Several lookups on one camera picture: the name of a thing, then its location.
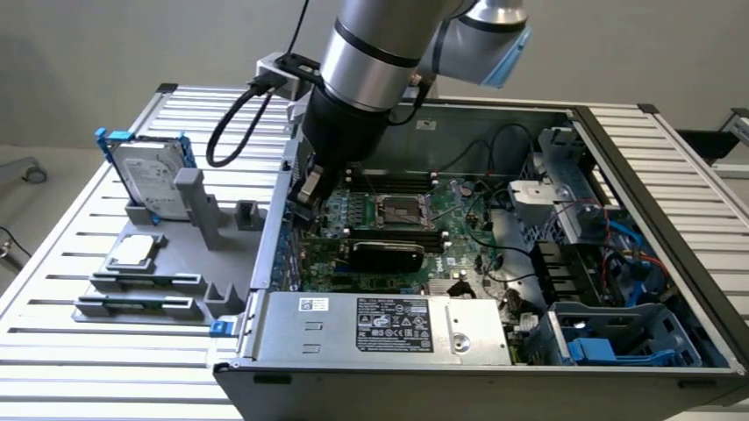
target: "robotic arm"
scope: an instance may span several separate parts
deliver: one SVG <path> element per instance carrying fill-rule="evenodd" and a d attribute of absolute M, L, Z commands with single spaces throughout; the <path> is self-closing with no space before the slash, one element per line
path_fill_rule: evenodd
<path fill-rule="evenodd" d="M 365 160 L 387 127 L 403 124 L 391 109 L 414 75 L 414 112 L 437 75 L 501 88 L 530 35 L 526 21 L 522 0 L 346 0 L 302 122 L 315 154 L 290 202 L 303 219 L 315 217 L 346 164 Z"/>

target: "blue plastic bracket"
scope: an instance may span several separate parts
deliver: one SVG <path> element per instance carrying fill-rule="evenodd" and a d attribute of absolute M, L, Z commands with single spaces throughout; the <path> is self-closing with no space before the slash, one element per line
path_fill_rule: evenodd
<path fill-rule="evenodd" d="M 677 355 L 673 349 L 657 351 L 652 355 L 616 355 L 612 342 L 605 338 L 578 338 L 566 345 L 573 361 L 586 366 L 662 367 Z"/>
<path fill-rule="evenodd" d="M 211 330 L 208 331 L 208 336 L 211 338 L 231 338 L 234 331 L 234 322 L 226 322 L 223 320 L 216 320 L 211 323 Z"/>

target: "power supply label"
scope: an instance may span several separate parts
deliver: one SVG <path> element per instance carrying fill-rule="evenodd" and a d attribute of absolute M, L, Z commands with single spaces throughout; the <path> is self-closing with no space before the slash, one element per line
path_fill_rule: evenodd
<path fill-rule="evenodd" d="M 433 353 L 427 300 L 357 298 L 355 347 L 365 353 Z"/>

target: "metal panel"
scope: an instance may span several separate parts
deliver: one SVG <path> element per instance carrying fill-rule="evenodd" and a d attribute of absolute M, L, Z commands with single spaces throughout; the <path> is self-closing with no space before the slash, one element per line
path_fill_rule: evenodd
<path fill-rule="evenodd" d="M 180 87 L 174 94 L 156 94 L 132 126 L 134 131 L 158 136 L 175 136 L 187 129 L 198 165 L 206 170 L 207 189 L 226 208 L 238 198 L 268 202 L 287 139 L 282 124 L 286 104 L 274 100 L 242 157 L 222 169 L 207 167 L 204 144 L 240 93 L 240 89 Z M 239 143 L 259 104 L 251 101 L 242 109 L 219 153 L 228 153 Z M 657 133 L 634 105 L 592 107 L 600 118 L 609 119 L 604 122 L 612 123 L 610 133 L 618 133 L 614 142 L 629 150 L 648 185 L 704 185 L 693 167 L 676 161 L 668 136 L 649 137 Z M 669 151 L 673 158 L 668 165 L 654 162 L 649 154 L 661 151 Z M 88 274 L 99 268 L 126 221 L 126 195 L 115 181 L 103 165 L 0 298 L 0 419 L 239 420 L 204 368 L 211 343 L 204 327 L 79 324 L 71 319 L 72 300 L 88 287 Z M 694 218 L 730 217 L 712 218 L 713 226 L 737 227 L 734 211 L 724 203 L 670 198 L 660 204 L 678 226 L 696 226 Z M 749 237 L 734 232 L 684 235 L 696 251 L 709 254 L 708 259 L 722 259 L 714 257 L 722 256 L 716 252 L 728 247 L 734 252 L 749 247 Z M 714 278 L 737 307 L 749 309 L 745 275 L 718 272 Z M 236 346 L 234 339 L 222 339 L 218 345 L 224 349 Z M 706 410 L 672 421 L 705 419 Z M 749 401 L 732 410 L 749 410 Z M 709 416 L 716 421 L 738 419 L 728 412 Z"/>
<path fill-rule="evenodd" d="M 749 319 L 749 282 L 741 282 L 749 280 L 745 205 L 661 116 L 633 110 L 592 111 L 718 287 Z M 604 191 L 613 198 L 609 189 Z"/>

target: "gray floor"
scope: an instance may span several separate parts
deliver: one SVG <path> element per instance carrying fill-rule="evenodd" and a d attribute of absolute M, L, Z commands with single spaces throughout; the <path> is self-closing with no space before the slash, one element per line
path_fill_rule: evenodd
<path fill-rule="evenodd" d="M 35 156 L 48 172 L 43 184 L 19 178 L 0 185 L 0 225 L 34 252 L 103 160 L 99 149 L 0 146 L 0 163 Z M 15 274 L 0 267 L 0 294 Z"/>

